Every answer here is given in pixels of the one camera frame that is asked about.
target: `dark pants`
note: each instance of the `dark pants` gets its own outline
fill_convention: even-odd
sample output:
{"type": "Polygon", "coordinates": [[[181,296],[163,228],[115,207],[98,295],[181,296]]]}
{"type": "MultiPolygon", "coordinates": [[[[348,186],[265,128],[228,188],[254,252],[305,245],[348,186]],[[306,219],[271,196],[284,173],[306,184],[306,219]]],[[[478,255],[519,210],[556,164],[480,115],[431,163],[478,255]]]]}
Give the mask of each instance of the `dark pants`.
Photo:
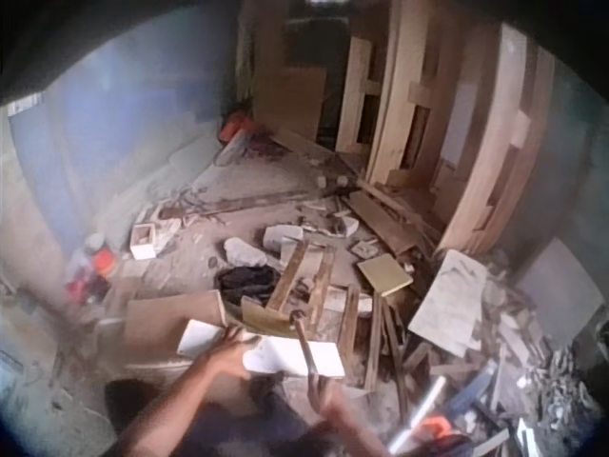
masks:
{"type": "MultiPolygon", "coordinates": [[[[136,380],[107,384],[108,416],[117,435],[159,393],[155,387],[136,380]]],[[[219,405],[206,405],[174,455],[213,455],[215,449],[227,443],[254,443],[272,455],[295,456],[327,455],[334,447],[332,437],[308,432],[305,421],[277,393],[267,378],[252,381],[250,394],[261,412],[235,417],[219,405]]]]}

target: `orange object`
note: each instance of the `orange object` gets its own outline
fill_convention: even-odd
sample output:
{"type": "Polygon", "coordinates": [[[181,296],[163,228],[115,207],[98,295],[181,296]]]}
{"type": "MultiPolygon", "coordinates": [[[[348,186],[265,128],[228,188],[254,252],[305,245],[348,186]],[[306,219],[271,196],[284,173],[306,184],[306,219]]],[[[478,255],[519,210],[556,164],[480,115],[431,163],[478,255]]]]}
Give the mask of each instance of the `orange object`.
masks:
{"type": "Polygon", "coordinates": [[[435,439],[440,439],[453,433],[450,422],[444,416],[428,417],[421,422],[419,427],[425,428],[425,431],[430,433],[435,439]]]}

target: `wooden stick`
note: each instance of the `wooden stick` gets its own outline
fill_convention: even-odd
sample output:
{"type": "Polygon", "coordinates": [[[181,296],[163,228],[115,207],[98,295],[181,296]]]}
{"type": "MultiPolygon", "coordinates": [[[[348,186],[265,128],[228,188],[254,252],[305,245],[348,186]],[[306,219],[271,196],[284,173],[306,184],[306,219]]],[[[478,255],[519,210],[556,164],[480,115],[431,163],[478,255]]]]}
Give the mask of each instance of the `wooden stick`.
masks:
{"type": "Polygon", "coordinates": [[[280,312],[283,311],[285,302],[287,301],[287,296],[292,290],[292,286],[294,286],[294,282],[296,281],[296,273],[298,272],[298,268],[305,258],[307,249],[307,240],[300,241],[298,245],[296,245],[294,253],[290,257],[287,267],[285,267],[284,274],[280,278],[279,283],[277,283],[277,287],[275,290],[273,290],[273,294],[270,296],[270,299],[266,304],[266,308],[274,309],[280,312]]]}
{"type": "Polygon", "coordinates": [[[398,346],[398,335],[396,334],[396,327],[391,315],[391,309],[389,309],[389,305],[385,303],[384,300],[382,307],[384,326],[387,331],[387,339],[389,340],[389,349],[391,350],[393,369],[396,376],[398,402],[400,403],[400,419],[402,423],[405,423],[408,414],[408,397],[406,396],[406,379],[403,372],[402,353],[400,352],[400,348],[398,346]]]}
{"type": "Polygon", "coordinates": [[[332,267],[334,267],[334,257],[336,255],[336,248],[334,246],[326,246],[324,249],[324,257],[320,263],[320,268],[317,270],[315,275],[314,283],[315,286],[311,291],[311,295],[308,299],[309,309],[309,331],[315,335],[317,333],[317,327],[320,324],[322,318],[322,311],[324,310],[325,296],[327,295],[327,287],[330,285],[330,277],[332,276],[332,267]]]}
{"type": "Polygon", "coordinates": [[[364,390],[374,390],[377,385],[379,353],[381,352],[381,323],[383,321],[382,299],[383,298],[379,293],[375,293],[372,298],[372,326],[370,330],[368,361],[366,363],[365,378],[363,381],[364,390]]]}
{"type": "Polygon", "coordinates": [[[350,368],[353,356],[353,345],[355,344],[355,332],[358,325],[358,306],[360,304],[360,287],[350,284],[346,292],[346,302],[341,321],[341,332],[339,333],[338,348],[345,369],[350,368]]]}

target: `gray wall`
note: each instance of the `gray wall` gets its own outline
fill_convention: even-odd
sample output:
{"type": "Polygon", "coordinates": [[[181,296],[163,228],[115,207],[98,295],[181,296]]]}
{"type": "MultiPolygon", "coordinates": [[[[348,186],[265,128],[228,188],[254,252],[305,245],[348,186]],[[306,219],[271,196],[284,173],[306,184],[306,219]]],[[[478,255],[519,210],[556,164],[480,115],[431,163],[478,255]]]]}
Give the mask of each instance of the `gray wall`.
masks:
{"type": "Polygon", "coordinates": [[[192,176],[168,163],[177,150],[197,140],[193,167],[211,162],[232,88],[237,10],[236,0],[210,0],[151,19],[10,118],[23,173],[65,254],[97,229],[120,242],[146,202],[186,184],[192,176]]]}

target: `rubble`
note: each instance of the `rubble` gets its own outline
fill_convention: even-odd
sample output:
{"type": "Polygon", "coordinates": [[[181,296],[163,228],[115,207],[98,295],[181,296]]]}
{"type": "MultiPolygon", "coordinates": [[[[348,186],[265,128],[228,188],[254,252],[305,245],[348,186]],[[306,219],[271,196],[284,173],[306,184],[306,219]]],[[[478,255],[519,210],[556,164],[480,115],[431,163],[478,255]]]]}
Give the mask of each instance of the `rubble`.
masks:
{"type": "Polygon", "coordinates": [[[228,238],[225,241],[226,260],[234,267],[263,267],[266,254],[249,245],[241,238],[228,238]]]}

